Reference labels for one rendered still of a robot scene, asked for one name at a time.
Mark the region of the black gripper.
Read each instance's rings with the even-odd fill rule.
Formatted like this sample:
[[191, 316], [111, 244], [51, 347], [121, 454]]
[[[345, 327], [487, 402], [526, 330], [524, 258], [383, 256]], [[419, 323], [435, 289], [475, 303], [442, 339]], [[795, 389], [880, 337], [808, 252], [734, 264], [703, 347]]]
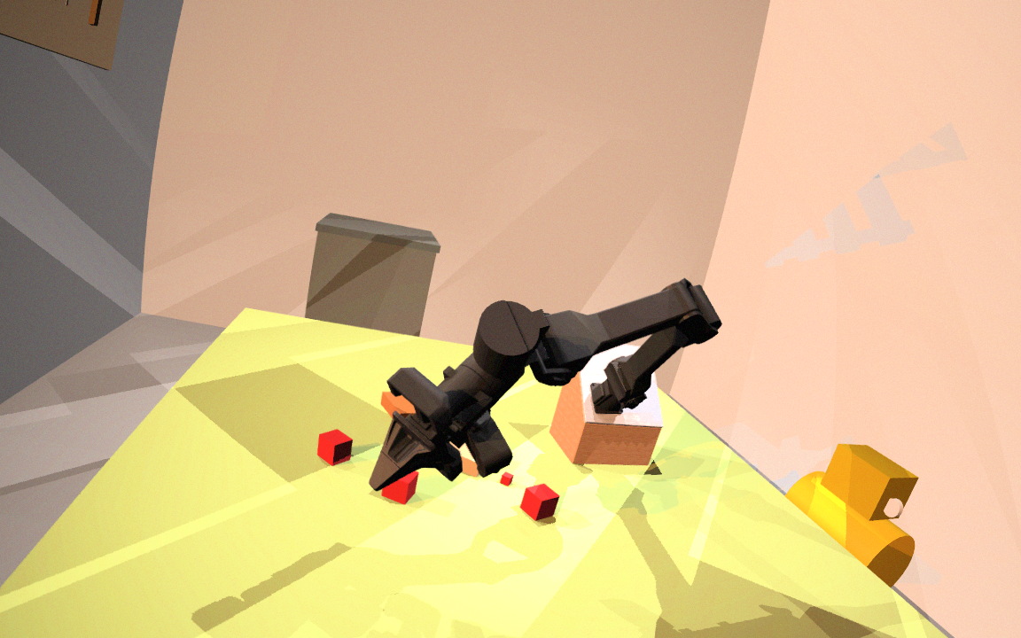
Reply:
[[[386, 431], [384, 446], [369, 479], [369, 486], [381, 490], [422, 468], [436, 468], [451, 482], [463, 472], [461, 451], [464, 431], [451, 420], [479, 402], [493, 397], [478, 373], [458, 366], [443, 369], [443, 381], [436, 386], [415, 367], [400, 369], [386, 380], [394, 397], [405, 397], [412, 403], [415, 415], [402, 418], [396, 409]], [[454, 445], [451, 445], [451, 443]]]

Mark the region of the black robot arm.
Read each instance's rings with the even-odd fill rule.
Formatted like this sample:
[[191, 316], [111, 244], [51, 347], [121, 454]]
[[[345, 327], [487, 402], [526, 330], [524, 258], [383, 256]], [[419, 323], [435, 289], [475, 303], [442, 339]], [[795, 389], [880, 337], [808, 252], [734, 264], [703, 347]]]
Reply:
[[[648, 399], [651, 373], [680, 348], [709, 342], [721, 325], [704, 287], [692, 286], [686, 278], [660, 293], [590, 315], [572, 310], [544, 314], [542, 308], [531, 311], [514, 301], [497, 301], [479, 317], [472, 352], [459, 366], [478, 373], [498, 402], [527, 366], [538, 383], [565, 386], [593, 356], [651, 335], [635, 353], [609, 362], [603, 383], [590, 385], [596, 415], [621, 415], [622, 408], [635, 409]], [[482, 397], [451, 420], [464, 431], [482, 479], [513, 461], [510, 446], [489, 415], [491, 409], [487, 412], [493, 400]]]

